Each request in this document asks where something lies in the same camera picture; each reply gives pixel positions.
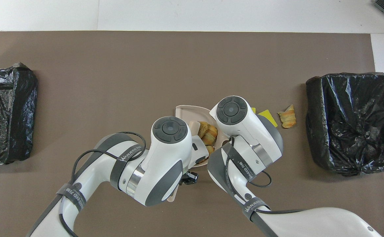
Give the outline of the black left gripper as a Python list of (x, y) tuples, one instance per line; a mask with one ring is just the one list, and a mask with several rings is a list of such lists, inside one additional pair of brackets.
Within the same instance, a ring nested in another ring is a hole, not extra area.
[(185, 184), (185, 185), (196, 184), (198, 181), (198, 177), (199, 177), (199, 174), (197, 174), (196, 172), (187, 171), (185, 174), (181, 176), (180, 186), (182, 184)]

